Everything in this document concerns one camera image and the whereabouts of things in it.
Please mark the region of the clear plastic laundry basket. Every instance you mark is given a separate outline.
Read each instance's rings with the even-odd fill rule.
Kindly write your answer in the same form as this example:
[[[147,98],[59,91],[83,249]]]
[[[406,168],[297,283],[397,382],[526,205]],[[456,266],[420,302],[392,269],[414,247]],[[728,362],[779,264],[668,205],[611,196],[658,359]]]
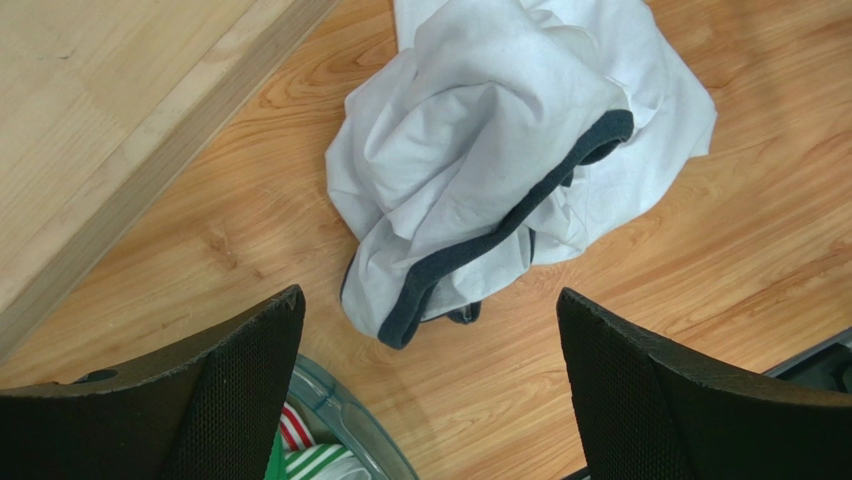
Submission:
[[[372,479],[418,477],[378,420],[342,383],[302,354],[294,366],[287,401],[315,439],[339,441]]]

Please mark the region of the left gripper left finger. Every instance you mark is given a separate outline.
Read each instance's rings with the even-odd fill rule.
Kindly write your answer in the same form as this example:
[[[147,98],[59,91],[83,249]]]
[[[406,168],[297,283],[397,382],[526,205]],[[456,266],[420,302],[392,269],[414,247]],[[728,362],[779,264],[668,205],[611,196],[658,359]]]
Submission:
[[[261,479],[301,341],[298,286],[72,383],[1,393],[5,479]]]

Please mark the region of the white tank top navy trim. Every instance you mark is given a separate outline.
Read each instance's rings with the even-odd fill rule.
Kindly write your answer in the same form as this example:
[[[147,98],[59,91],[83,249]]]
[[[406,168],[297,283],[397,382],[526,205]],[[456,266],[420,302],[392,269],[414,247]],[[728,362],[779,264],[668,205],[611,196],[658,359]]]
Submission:
[[[327,192],[358,241],[340,301],[402,349],[580,256],[708,153],[714,102],[643,1],[397,1],[350,93]]]

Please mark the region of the wooden clothes rack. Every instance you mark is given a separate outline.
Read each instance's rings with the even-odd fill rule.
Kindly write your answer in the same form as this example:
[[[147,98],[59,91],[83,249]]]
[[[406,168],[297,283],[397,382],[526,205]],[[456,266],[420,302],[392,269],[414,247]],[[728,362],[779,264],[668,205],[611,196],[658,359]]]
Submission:
[[[1,354],[64,301],[333,10],[1,5]]]

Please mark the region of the red green striped garment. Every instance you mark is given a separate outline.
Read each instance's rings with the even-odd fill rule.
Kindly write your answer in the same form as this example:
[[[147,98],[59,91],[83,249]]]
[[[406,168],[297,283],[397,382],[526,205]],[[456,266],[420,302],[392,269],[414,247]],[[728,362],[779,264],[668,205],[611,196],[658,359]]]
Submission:
[[[318,443],[298,412],[285,402],[264,478],[357,480],[371,479],[371,475],[347,447]]]

